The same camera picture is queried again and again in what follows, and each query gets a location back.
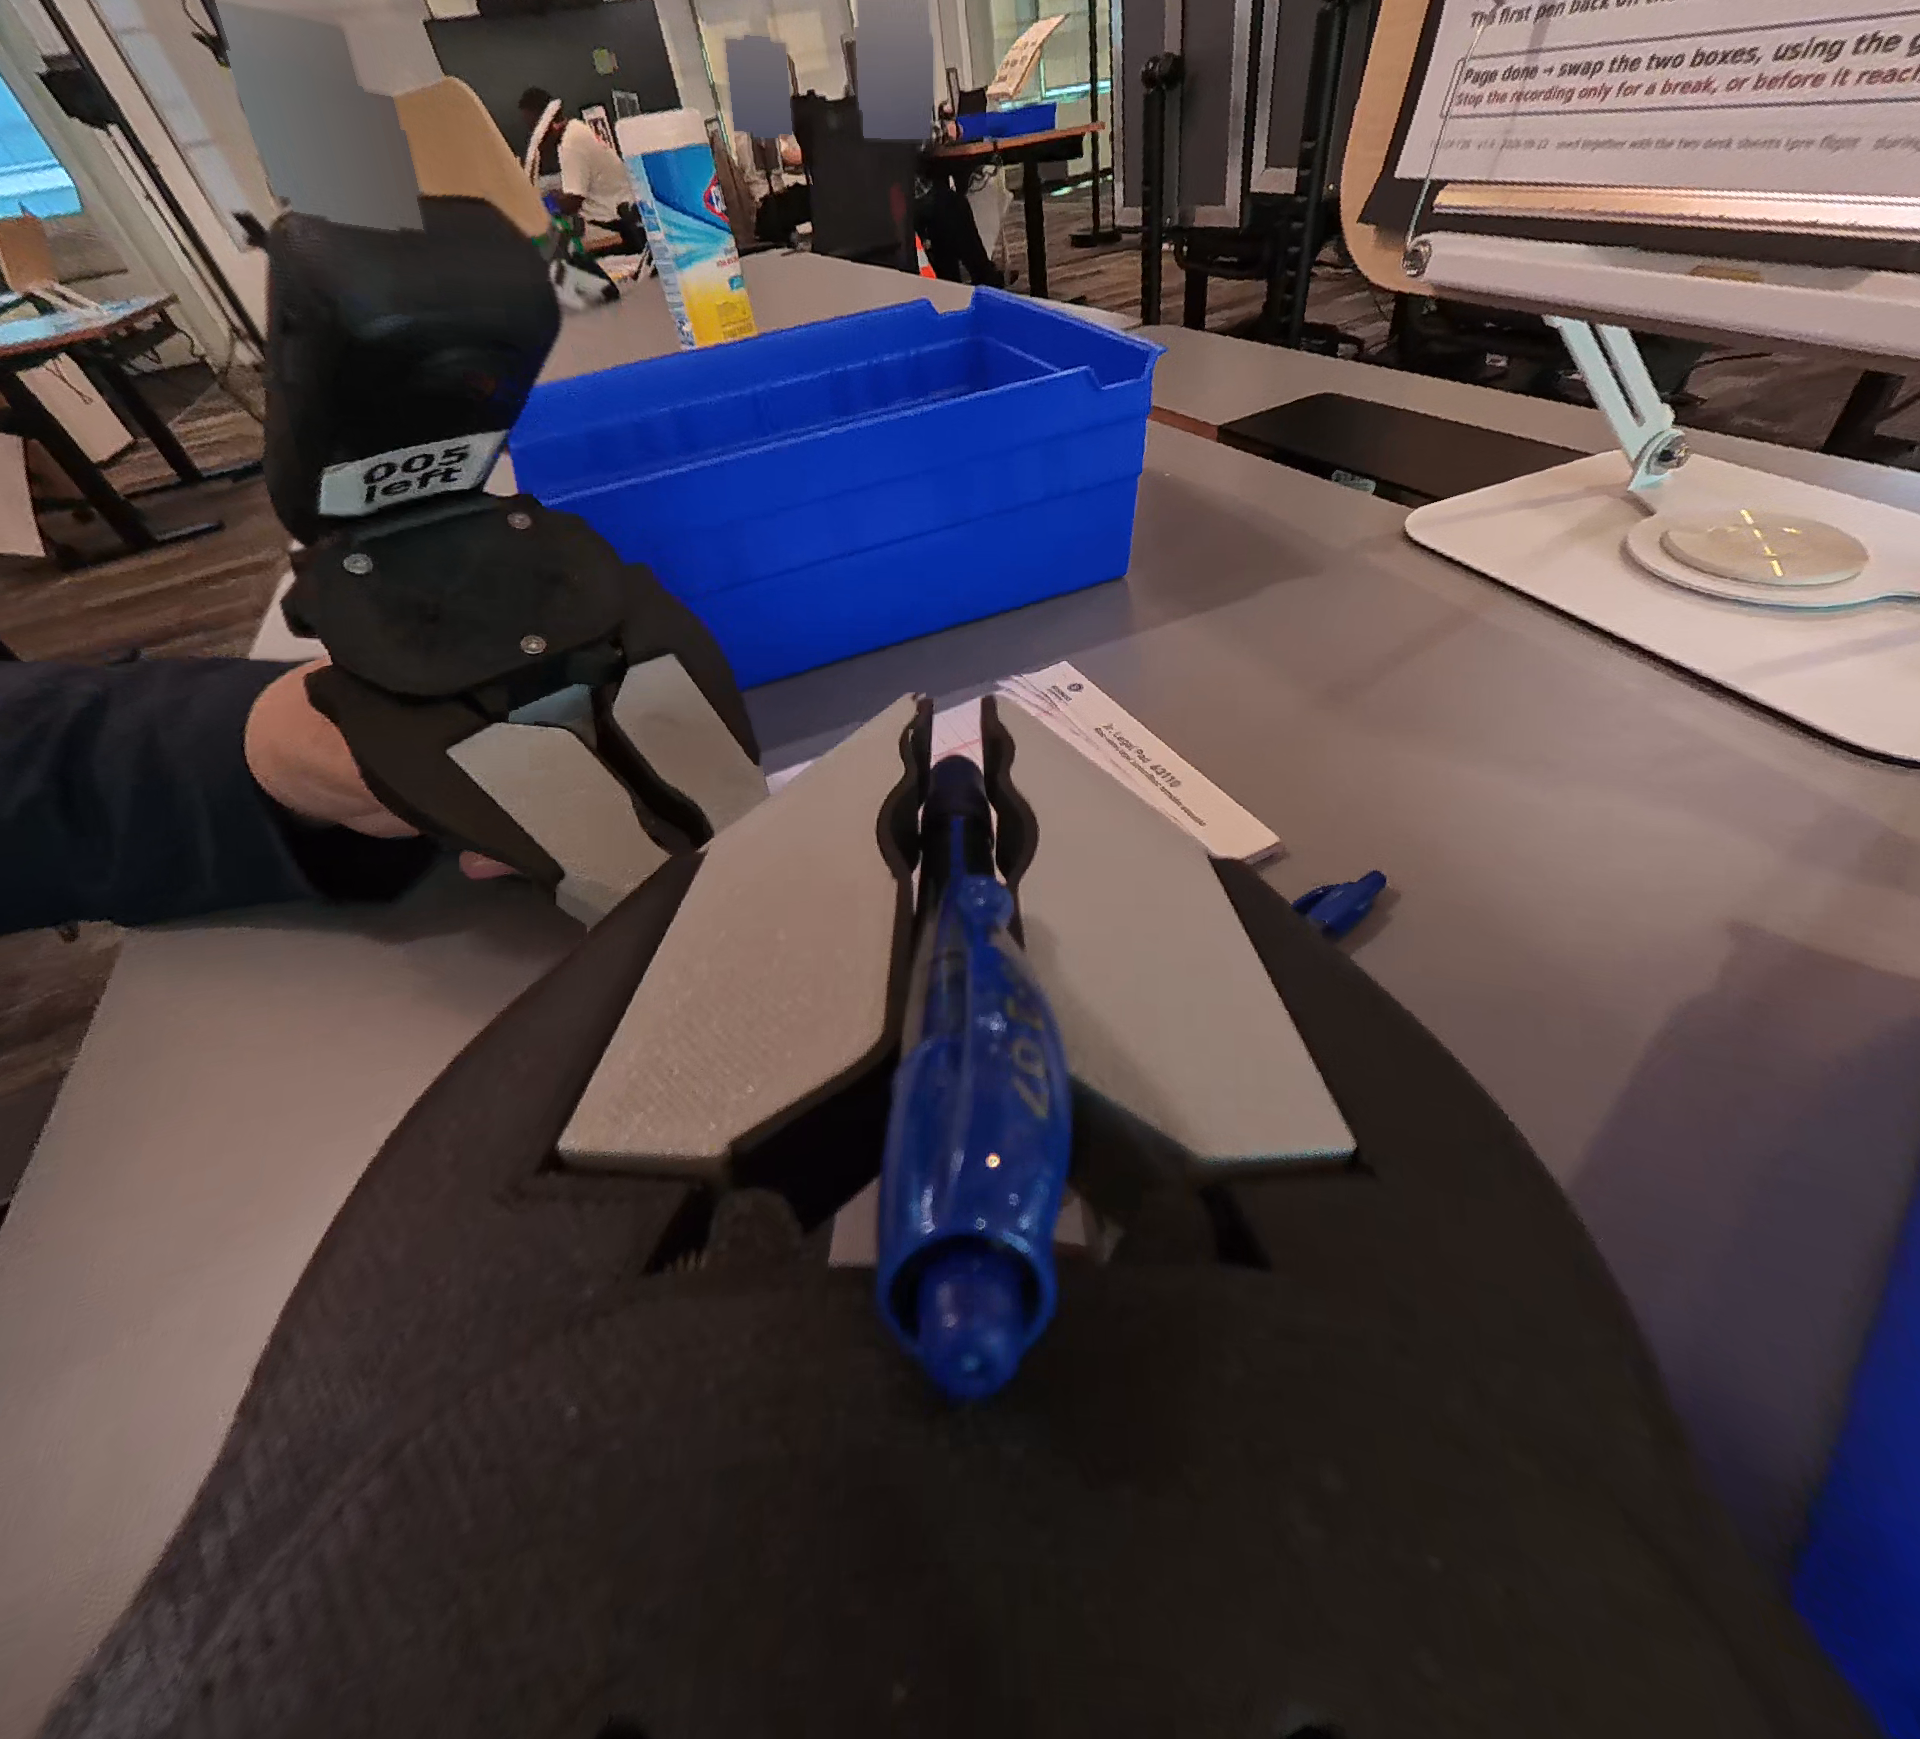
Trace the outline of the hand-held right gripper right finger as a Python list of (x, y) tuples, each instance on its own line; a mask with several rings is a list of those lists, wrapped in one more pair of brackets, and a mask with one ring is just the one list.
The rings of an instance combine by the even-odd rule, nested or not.
[(1105, 1232), (1157, 1197), (1339, 1170), (1356, 1136), (1202, 842), (1010, 702), (978, 706), (1020, 940), (1063, 1031), (1070, 1189)]

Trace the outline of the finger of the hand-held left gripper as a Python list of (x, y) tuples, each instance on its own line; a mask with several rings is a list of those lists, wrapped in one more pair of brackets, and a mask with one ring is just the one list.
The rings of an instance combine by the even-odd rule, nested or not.
[(650, 810), (694, 848), (737, 826), (768, 798), (756, 756), (675, 655), (623, 670), (618, 735), (637, 762), (635, 785)]
[(556, 904), (583, 926), (599, 924), (667, 860), (612, 769), (561, 725), (488, 723), (446, 756), (558, 863)]

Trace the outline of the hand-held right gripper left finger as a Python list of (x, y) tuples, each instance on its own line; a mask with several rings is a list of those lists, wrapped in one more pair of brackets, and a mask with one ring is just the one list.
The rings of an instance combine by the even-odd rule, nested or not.
[(930, 728), (900, 695), (708, 844), (560, 1170), (765, 1189), (800, 1218), (874, 1180)]

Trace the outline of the white lined notepad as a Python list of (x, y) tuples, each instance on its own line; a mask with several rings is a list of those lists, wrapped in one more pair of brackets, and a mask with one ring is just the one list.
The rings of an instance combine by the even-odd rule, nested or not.
[(993, 681), (988, 695), (1001, 723), (1014, 709), (1072, 743), (1091, 763), (1198, 839), (1213, 857), (1262, 865), (1287, 845), (1261, 817), (1213, 784), (1198, 766), (1127, 711), (1070, 661)]

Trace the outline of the person's left forearm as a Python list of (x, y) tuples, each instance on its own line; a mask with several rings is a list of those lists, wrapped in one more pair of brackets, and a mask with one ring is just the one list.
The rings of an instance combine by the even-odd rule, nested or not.
[(314, 896), (246, 762), (275, 669), (3, 661), (1, 933), (140, 928)]

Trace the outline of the person's left hand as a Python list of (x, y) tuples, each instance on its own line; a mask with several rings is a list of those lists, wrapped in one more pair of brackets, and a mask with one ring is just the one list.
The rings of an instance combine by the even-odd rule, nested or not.
[(340, 730), (313, 703), (320, 659), (239, 659), (253, 679), (243, 754), (300, 881), (333, 901), (383, 901), (457, 863), (473, 881), (510, 869), (478, 854), (452, 860), (369, 790)]

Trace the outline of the blue plastic bin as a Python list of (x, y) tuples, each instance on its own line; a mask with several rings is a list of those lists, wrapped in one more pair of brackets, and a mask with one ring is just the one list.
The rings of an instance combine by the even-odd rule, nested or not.
[(1917, 1732), (1917, 1209), (1809, 1510), (1794, 1603), (1883, 1732)]
[(540, 383), (509, 451), (748, 688), (1127, 575), (1163, 355), (922, 299)]

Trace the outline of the green white packet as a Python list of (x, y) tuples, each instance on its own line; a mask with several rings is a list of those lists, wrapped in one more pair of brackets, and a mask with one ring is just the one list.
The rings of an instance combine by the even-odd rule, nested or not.
[(620, 282), (585, 248), (578, 219), (550, 214), (542, 256), (550, 284), (564, 313), (585, 313), (620, 302)]

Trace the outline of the wipes canister with yellow label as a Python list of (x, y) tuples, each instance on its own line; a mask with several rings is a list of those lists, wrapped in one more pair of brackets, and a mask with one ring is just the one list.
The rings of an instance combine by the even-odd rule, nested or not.
[(682, 347), (756, 337), (706, 121), (694, 110), (623, 113), (613, 135)]

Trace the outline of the tan chair back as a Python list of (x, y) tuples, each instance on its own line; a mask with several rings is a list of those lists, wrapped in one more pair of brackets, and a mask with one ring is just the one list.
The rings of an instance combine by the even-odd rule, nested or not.
[(442, 75), (396, 94), (394, 110), (420, 196), (478, 198), (519, 235), (548, 239), (548, 206), (470, 86)]

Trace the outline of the wooden desk with black legs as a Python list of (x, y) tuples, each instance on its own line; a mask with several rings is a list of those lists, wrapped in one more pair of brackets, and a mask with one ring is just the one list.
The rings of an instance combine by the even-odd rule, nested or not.
[(170, 420), (140, 393), (129, 374), (115, 345), (144, 327), (163, 308), (163, 299), (115, 300), (101, 306), (67, 306), (32, 317), (5, 317), (1, 327), (1, 397), (3, 430), (18, 435), (25, 448), (52, 465), (67, 493), (42, 506), (45, 510), (80, 510), (109, 529), (123, 557), (139, 557), (158, 549), (201, 541), (225, 529), (220, 518), (195, 524), (158, 529), (136, 506), (135, 498), (117, 487), (103, 466), (88, 457), (78, 437), (61, 422), (29, 386), (25, 374), (73, 358), (91, 383), (97, 383), (117, 416), (131, 430), (150, 442), (172, 474), (169, 484), (147, 487), (152, 496), (176, 487), (205, 487), (230, 478), (245, 478), (251, 466), (225, 472), (203, 471), (172, 430)]

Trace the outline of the black flat pad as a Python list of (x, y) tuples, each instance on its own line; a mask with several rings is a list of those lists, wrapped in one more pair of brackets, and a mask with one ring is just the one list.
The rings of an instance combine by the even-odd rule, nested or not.
[(1230, 448), (1405, 509), (1529, 478), (1578, 457), (1546, 440), (1339, 393), (1244, 415), (1217, 437)]

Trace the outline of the wooden standing desk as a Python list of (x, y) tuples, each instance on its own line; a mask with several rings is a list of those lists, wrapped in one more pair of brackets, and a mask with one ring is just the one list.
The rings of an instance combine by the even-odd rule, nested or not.
[(979, 140), (938, 140), (924, 146), (924, 161), (933, 168), (1006, 166), (1021, 171), (1020, 214), (1023, 236), (1027, 292), (1036, 300), (1049, 299), (1046, 219), (1038, 168), (1049, 163), (1068, 163), (1082, 155), (1088, 139), (1100, 139), (1107, 125), (1091, 121), (1074, 126), (1055, 126), (1014, 137)]

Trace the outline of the white tablet stand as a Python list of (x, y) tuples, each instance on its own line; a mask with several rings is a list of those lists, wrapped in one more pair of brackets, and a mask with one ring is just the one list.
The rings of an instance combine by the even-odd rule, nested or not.
[(1915, 196), (1452, 183), (1405, 275), (1532, 306), (1614, 446), (1411, 517), (1425, 551), (1565, 612), (1629, 575), (1694, 599), (1841, 614), (1915, 602), (1915, 514), (1694, 457), (1633, 328), (1686, 328), (1915, 369)]

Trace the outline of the grey divider panel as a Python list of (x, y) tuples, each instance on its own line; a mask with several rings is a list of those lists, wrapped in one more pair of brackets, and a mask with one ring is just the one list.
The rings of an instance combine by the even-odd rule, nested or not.
[(1168, 225), (1232, 228), (1253, 183), (1253, 96), (1261, 0), (1110, 0), (1117, 214), (1143, 225), (1145, 68), (1173, 53), (1180, 75), (1165, 101)]

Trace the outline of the black tripod stand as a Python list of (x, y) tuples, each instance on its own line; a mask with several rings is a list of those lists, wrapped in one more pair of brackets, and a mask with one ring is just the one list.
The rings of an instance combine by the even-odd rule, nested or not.
[(1277, 45), (1266, 137), (1293, 142), (1293, 188), (1269, 195), (1258, 335), (1291, 350), (1339, 353), (1349, 335), (1309, 320), (1322, 245), (1339, 235), (1339, 157), (1353, 115), (1342, 112), (1350, 45), (1364, 50), (1374, 0), (1295, 0), (1293, 41)]

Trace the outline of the printed instruction sheet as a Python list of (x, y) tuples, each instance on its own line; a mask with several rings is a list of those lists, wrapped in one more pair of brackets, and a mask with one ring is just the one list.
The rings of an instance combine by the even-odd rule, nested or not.
[(1398, 174), (1913, 198), (1917, 0), (1439, 0)]

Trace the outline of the black wall screen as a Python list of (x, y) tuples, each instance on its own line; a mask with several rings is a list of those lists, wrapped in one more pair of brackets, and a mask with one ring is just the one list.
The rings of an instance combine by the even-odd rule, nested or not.
[(525, 88), (579, 110), (599, 104), (612, 118), (613, 94), (630, 94), (639, 112), (682, 107), (653, 0), (483, 0), (493, 9), (425, 22), (446, 75), (480, 98), (505, 140), (523, 152), (531, 126), (516, 105)]

